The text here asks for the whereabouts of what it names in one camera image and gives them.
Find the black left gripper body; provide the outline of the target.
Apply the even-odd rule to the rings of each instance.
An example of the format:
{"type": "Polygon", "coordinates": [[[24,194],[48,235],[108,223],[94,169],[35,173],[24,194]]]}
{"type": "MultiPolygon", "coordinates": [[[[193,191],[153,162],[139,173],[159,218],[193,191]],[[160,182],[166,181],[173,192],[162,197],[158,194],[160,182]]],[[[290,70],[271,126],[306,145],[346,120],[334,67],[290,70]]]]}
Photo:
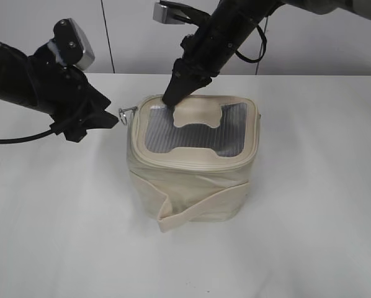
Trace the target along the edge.
{"type": "Polygon", "coordinates": [[[56,62],[46,45],[24,56],[24,68],[27,80],[24,106],[53,120],[47,131],[24,137],[24,142],[61,133],[67,141],[80,142],[87,134],[84,121],[91,114],[92,97],[92,88],[84,73],[75,66],[56,62]]]}

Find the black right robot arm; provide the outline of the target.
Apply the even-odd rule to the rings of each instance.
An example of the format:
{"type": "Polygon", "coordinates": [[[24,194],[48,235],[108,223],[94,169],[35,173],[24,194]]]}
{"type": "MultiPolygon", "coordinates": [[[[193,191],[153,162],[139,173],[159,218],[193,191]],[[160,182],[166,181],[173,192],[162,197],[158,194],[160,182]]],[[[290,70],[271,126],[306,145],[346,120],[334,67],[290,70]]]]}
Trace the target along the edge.
{"type": "Polygon", "coordinates": [[[250,59],[238,49],[252,31],[257,30],[265,53],[267,38],[259,24],[283,5],[318,15],[343,9],[371,20],[371,1],[220,1],[212,14],[178,2],[158,1],[153,11],[155,21],[198,27],[181,42],[183,55],[174,62],[171,80],[163,95],[165,105],[173,108],[194,91],[206,87],[233,55],[246,63],[259,63],[261,56],[250,59]]]}

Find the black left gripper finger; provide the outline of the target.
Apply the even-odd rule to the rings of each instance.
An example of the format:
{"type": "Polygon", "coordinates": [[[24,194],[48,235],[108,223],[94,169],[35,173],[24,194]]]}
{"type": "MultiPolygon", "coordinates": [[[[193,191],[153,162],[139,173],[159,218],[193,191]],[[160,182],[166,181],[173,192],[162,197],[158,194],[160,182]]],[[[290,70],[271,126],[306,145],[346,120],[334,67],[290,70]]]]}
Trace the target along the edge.
{"type": "Polygon", "coordinates": [[[118,117],[107,111],[93,112],[79,121],[80,126],[86,130],[112,129],[117,123],[118,117]]]}
{"type": "Polygon", "coordinates": [[[86,94],[89,101],[101,109],[106,109],[111,105],[111,101],[90,83],[87,84],[86,94]]]}

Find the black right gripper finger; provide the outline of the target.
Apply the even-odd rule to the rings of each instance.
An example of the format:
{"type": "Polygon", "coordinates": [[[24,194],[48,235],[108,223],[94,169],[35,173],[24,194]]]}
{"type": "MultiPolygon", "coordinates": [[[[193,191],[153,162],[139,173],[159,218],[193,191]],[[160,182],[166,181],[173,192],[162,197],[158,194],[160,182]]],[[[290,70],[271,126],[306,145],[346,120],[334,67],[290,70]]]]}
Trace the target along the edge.
{"type": "Polygon", "coordinates": [[[178,105],[185,97],[194,91],[204,88],[212,82],[211,77],[198,74],[175,72],[171,76],[168,87],[162,97],[165,105],[178,105]]]}

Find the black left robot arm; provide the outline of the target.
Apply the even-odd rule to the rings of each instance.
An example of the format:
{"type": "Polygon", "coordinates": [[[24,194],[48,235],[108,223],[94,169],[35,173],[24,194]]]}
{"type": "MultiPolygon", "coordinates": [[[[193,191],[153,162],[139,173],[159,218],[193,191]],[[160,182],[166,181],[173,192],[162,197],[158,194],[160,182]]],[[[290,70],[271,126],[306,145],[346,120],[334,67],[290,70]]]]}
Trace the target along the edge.
{"type": "Polygon", "coordinates": [[[0,145],[25,143],[63,134],[78,143],[92,129],[111,129],[118,117],[107,112],[111,101],[90,84],[75,65],[60,63],[48,45],[33,55],[0,42],[0,100],[47,114],[47,131],[0,139],[0,145]]]}

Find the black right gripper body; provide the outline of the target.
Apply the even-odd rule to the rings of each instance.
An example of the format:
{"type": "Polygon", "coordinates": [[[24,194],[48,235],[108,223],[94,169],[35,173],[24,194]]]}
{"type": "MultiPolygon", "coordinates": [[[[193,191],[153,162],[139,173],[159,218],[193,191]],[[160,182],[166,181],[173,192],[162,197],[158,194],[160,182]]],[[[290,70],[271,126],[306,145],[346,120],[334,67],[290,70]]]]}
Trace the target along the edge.
{"type": "Polygon", "coordinates": [[[219,75],[228,60],[236,55],[246,63],[251,59],[238,48],[251,34],[250,18],[178,18],[198,27],[181,42],[184,52],[173,65],[172,81],[211,81],[219,75]]]}

